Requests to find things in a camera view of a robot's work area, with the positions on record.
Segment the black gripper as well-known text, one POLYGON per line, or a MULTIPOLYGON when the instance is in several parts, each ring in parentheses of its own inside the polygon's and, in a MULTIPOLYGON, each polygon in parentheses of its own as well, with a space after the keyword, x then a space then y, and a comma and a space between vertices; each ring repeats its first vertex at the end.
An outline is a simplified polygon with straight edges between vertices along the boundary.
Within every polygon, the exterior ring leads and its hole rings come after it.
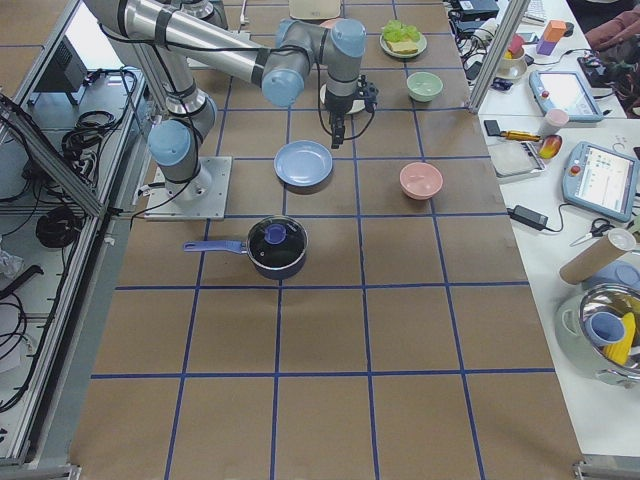
POLYGON ((329 112, 332 148, 339 148, 344 143, 344 118, 356 99, 354 94, 337 95, 326 89, 325 107, 329 112))

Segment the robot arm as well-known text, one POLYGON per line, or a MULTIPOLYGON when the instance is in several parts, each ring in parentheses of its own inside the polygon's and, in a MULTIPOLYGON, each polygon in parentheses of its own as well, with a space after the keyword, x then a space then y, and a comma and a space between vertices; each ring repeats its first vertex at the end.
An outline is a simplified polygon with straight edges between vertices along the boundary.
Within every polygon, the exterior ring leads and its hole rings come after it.
POLYGON ((170 1, 89 1, 86 6, 112 41, 136 49, 145 76, 161 84, 167 117, 152 129, 147 144, 171 200, 199 199, 213 183, 198 149, 217 108, 197 86, 191 59, 258 86, 266 100, 281 108, 296 102, 313 66, 325 67, 329 78, 319 99, 329 118, 321 126, 332 148, 345 141, 345 117, 364 95, 360 69, 366 30, 360 21, 341 19, 327 29, 285 19, 270 48, 242 40, 170 1))

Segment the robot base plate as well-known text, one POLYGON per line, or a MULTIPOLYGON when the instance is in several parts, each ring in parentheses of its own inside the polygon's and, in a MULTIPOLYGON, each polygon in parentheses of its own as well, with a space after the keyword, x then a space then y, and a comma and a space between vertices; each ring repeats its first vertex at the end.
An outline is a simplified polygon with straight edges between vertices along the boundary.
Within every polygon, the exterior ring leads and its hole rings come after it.
POLYGON ((223 220, 231 177, 231 156, 200 157, 200 172, 184 191, 166 183, 159 167, 154 181, 162 183, 148 196, 144 218, 151 221, 223 220))

